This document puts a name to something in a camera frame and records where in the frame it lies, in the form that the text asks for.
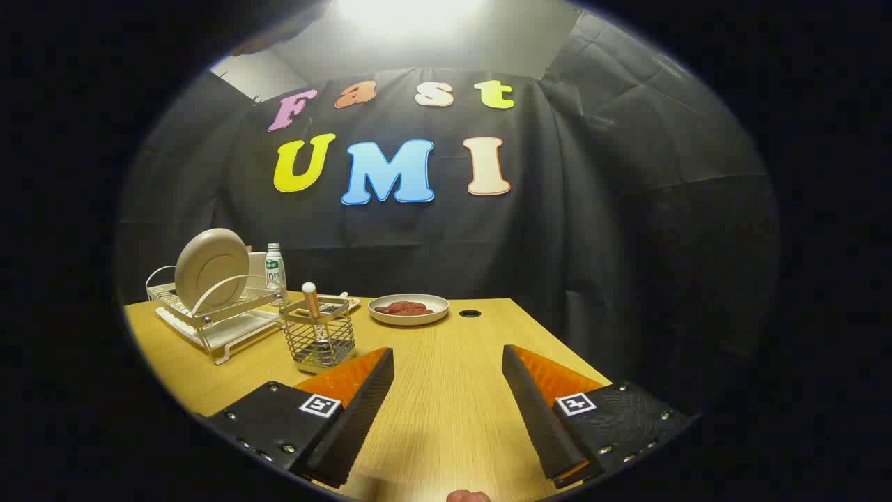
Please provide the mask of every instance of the metal dish rack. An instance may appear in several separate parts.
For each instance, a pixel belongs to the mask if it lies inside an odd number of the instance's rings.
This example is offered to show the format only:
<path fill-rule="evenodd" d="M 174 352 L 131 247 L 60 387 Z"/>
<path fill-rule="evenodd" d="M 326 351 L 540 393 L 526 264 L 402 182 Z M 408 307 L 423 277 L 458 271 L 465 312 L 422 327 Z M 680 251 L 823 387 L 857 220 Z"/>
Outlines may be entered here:
<path fill-rule="evenodd" d="M 161 304 L 161 308 L 155 311 L 159 317 L 184 334 L 198 348 L 203 349 L 216 365 L 229 360 L 230 349 L 234 345 L 261 334 L 270 326 L 283 323 L 281 315 L 255 310 L 259 306 L 269 304 L 276 304 L 280 310 L 288 306 L 288 295 L 270 289 L 246 287 L 233 305 L 212 312 L 202 312 L 205 299 L 220 286 L 231 280 L 248 277 L 261 277 L 266 282 L 267 279 L 262 276 L 236 275 L 222 280 L 208 289 L 192 310 L 189 310 L 175 293 L 174 283 L 149 286 L 158 272 L 170 268 L 177 267 L 168 265 L 152 272 L 145 281 L 145 293 L 149 300 Z M 214 353 L 220 349 L 223 349 L 222 356 L 215 356 Z"/>
<path fill-rule="evenodd" d="M 297 309 L 306 309 L 306 300 L 279 310 L 291 357 L 303 372 L 320 373 L 334 368 L 356 352 L 350 300 L 327 297 L 325 301 L 340 306 L 315 320 L 308 315 L 292 314 Z"/>

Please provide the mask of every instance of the food in bowl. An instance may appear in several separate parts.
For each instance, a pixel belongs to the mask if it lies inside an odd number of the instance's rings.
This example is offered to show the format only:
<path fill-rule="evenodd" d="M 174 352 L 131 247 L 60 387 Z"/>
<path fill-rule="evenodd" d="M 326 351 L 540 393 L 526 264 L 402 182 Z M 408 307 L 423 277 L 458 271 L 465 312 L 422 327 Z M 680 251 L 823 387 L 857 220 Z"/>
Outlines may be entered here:
<path fill-rule="evenodd" d="M 376 312 L 389 315 L 424 315 L 433 314 L 433 310 L 429 310 L 427 305 L 418 302 L 393 302 L 388 306 L 379 306 Z"/>

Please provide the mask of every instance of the black curtain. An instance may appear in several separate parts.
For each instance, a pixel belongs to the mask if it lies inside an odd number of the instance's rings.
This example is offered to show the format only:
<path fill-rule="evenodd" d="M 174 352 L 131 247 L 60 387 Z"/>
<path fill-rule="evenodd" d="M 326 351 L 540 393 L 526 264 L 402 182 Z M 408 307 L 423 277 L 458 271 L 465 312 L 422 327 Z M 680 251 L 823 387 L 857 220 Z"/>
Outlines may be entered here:
<path fill-rule="evenodd" d="M 372 100 L 335 108 L 366 79 L 376 82 Z M 491 79 L 513 88 L 514 107 L 481 102 L 474 84 Z M 416 86 L 430 80 L 452 85 L 455 103 L 415 103 Z M 128 299 L 144 299 L 147 275 L 175 263 L 191 237 L 223 227 L 256 250 L 279 243 L 289 289 L 312 280 L 322 292 L 363 297 L 511 297 L 611 380 L 637 381 L 688 413 L 751 355 L 779 252 L 770 183 L 732 113 L 640 41 L 583 15 L 542 80 L 416 68 L 315 89 L 272 132 L 278 98 L 181 100 L 188 112 L 165 120 L 174 129 L 155 139 L 183 145 L 171 146 L 179 156 L 136 163 L 121 216 Z M 178 133 L 190 113 L 210 109 L 219 115 L 209 127 Z M 278 148 L 306 142 L 299 174 L 310 140 L 324 133 L 336 138 L 318 180 L 278 191 Z M 504 141 L 507 194 L 467 192 L 462 141 L 481 136 Z M 391 194 L 341 204 L 348 146 L 375 142 L 391 160 L 411 139 L 434 143 L 433 201 L 403 204 Z"/>
<path fill-rule="evenodd" d="M 125 303 L 145 301 L 149 275 L 176 264 L 186 243 L 211 228 L 227 142 L 252 105 L 206 71 L 184 88 L 145 139 L 128 167 L 117 220 L 115 273 Z M 172 270 L 160 272 L 153 284 L 172 282 Z"/>
<path fill-rule="evenodd" d="M 589 14 L 541 88 L 580 223 L 566 240 L 567 345 L 699 410 L 752 356 L 771 308 L 781 247 L 756 146 L 700 81 Z"/>

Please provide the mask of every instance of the letter m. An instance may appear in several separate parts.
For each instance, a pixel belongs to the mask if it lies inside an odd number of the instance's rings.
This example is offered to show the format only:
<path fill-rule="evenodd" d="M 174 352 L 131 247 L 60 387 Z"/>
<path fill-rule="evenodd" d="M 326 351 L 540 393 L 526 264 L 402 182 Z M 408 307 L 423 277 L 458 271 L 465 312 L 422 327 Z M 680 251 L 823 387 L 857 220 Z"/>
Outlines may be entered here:
<path fill-rule="evenodd" d="M 366 191 L 366 178 L 381 202 L 390 195 L 397 179 L 400 189 L 393 193 L 393 198 L 398 202 L 434 200 L 434 191 L 427 185 L 427 154 L 433 149 L 434 143 L 430 141 L 412 139 L 403 143 L 388 163 L 376 143 L 351 145 L 347 148 L 347 153 L 353 156 L 350 186 L 341 202 L 367 204 L 372 196 Z"/>

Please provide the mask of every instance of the wooden table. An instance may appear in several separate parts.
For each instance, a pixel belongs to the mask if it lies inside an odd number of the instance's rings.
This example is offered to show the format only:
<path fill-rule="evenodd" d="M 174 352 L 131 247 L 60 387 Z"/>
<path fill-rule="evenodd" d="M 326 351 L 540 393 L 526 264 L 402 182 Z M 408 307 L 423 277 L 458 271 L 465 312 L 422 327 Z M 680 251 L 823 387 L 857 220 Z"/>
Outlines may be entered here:
<path fill-rule="evenodd" d="M 289 292 L 292 301 L 299 295 Z M 442 502 L 455 489 L 470 489 L 493 502 L 526 502 L 557 491 L 542 473 L 502 376 L 502 348 L 516 344 L 605 385 L 610 381 L 510 299 L 450 303 L 444 319 L 417 327 L 373 320 L 367 298 L 353 311 L 358 354 L 392 347 L 395 374 L 338 492 L 360 500 Z M 143 302 L 125 311 L 157 376 L 190 411 L 211 415 L 266 381 L 294 385 L 310 377 L 295 367 L 278 328 L 215 366 L 157 317 L 157 307 Z M 464 309 L 483 315 L 459 316 Z"/>

